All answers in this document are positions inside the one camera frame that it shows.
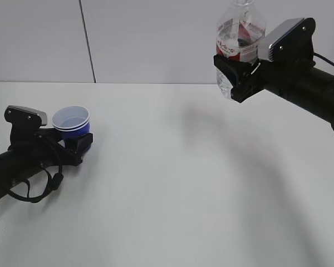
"black robotic arm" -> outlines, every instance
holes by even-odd
[[[232,99],[242,103],[266,89],[330,122],[334,130],[334,76],[314,68],[315,29],[313,18],[283,22],[261,40],[252,65],[215,55],[214,65],[233,85]]]

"stacked cups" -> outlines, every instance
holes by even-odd
[[[85,107],[65,107],[54,114],[52,124],[61,132],[63,140],[88,134],[89,111]]]

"paper cup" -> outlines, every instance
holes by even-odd
[[[54,114],[52,124],[60,131],[82,128],[89,123],[89,111],[85,107],[65,107]]]

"table surface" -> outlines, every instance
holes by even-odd
[[[42,202],[0,201],[0,266],[334,266],[334,133],[269,92],[0,83],[0,152],[8,105],[83,105],[94,145]]]

